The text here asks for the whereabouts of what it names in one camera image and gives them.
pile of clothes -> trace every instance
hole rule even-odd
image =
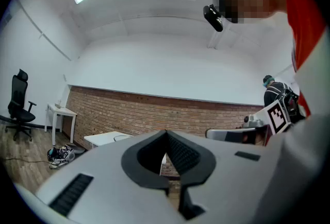
[[[74,145],[64,145],[61,148],[53,147],[47,152],[50,169],[58,169],[61,166],[72,162],[76,155],[81,154],[85,150]]]

brick wall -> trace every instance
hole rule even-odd
[[[247,114],[262,107],[162,98],[72,87],[67,108],[77,113],[74,140],[90,149],[84,136],[118,131],[130,135],[154,130],[179,130],[204,137],[207,129],[235,129]],[[63,130],[70,135],[71,118]],[[162,174],[177,175],[167,158]]]

black grille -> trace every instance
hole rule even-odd
[[[79,174],[50,203],[49,207],[66,217],[92,180],[93,177],[91,176]]]
[[[198,152],[171,135],[169,135],[167,153],[180,175],[192,169],[200,161],[200,154]]]

white table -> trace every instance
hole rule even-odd
[[[100,146],[100,145],[113,143],[113,142],[120,141],[120,140],[130,138],[130,137],[131,137],[131,135],[128,135],[126,133],[112,131],[112,132],[107,132],[107,133],[102,133],[102,134],[85,136],[84,138],[86,141],[90,142],[92,145],[92,148],[94,148],[94,145]],[[163,159],[161,161],[161,165],[163,165],[163,164],[166,164],[166,155],[163,157]]]
[[[55,145],[55,130],[56,130],[56,122],[57,122],[57,115],[60,115],[61,118],[61,127],[60,132],[62,132],[62,122],[63,122],[63,116],[70,116],[72,117],[72,123],[71,123],[71,134],[70,134],[70,143],[73,143],[73,131],[74,131],[74,123],[76,121],[77,113],[74,113],[73,111],[67,109],[67,108],[57,108],[55,104],[48,103],[47,109],[46,109],[46,120],[45,120],[45,132],[47,131],[47,122],[48,122],[48,112],[51,110],[54,114],[53,116],[53,131],[52,131],[52,142],[53,145]]]

wall baseboard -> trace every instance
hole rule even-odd
[[[64,134],[64,136],[65,136],[66,138],[70,139],[70,136],[67,135],[66,132],[64,132],[64,131],[62,130],[62,133]],[[85,151],[88,151],[84,146],[82,146],[80,143],[77,143],[74,139],[73,139],[73,144],[76,145],[76,146],[78,146],[78,147],[80,147],[80,148],[85,149]]]
[[[15,119],[11,119],[8,117],[4,117],[2,115],[0,115],[0,120],[7,122],[7,123],[13,123],[13,124],[17,124],[17,121]],[[31,128],[38,128],[38,129],[44,129],[45,126],[44,125],[40,125],[40,124],[32,124],[32,123],[23,123],[23,126],[27,126],[27,127],[31,127]],[[47,126],[47,130],[52,130],[53,127],[52,126]]]

